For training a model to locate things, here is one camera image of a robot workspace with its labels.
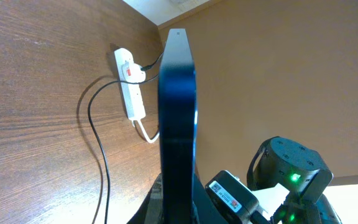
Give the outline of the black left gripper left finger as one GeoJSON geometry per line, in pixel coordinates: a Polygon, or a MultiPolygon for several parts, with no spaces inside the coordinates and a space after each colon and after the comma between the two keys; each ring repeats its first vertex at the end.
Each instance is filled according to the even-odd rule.
{"type": "Polygon", "coordinates": [[[163,187],[162,175],[159,174],[138,211],[136,211],[127,224],[161,223],[163,223],[163,187]]]}

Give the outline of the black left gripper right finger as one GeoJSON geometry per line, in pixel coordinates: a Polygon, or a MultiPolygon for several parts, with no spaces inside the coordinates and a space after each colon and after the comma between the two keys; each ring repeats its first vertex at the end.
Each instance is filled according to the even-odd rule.
{"type": "Polygon", "coordinates": [[[193,202],[196,223],[227,224],[227,221],[217,211],[196,174],[193,175],[193,202]]]}

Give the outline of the blue Galaxy smartphone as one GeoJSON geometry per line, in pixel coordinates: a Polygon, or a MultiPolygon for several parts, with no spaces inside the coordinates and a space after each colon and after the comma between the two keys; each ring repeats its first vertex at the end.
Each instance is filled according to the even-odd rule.
{"type": "Polygon", "coordinates": [[[159,75],[163,219],[191,223],[197,102],[195,64],[185,29],[169,31],[159,75]]]}

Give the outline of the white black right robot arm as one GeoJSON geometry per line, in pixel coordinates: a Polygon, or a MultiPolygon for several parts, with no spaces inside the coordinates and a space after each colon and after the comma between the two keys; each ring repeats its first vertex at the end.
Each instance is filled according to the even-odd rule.
{"type": "Polygon", "coordinates": [[[323,194],[333,173],[317,151],[280,136],[265,140],[247,171],[251,190],[277,184],[289,193],[270,216],[270,223],[341,223],[323,194]]]}

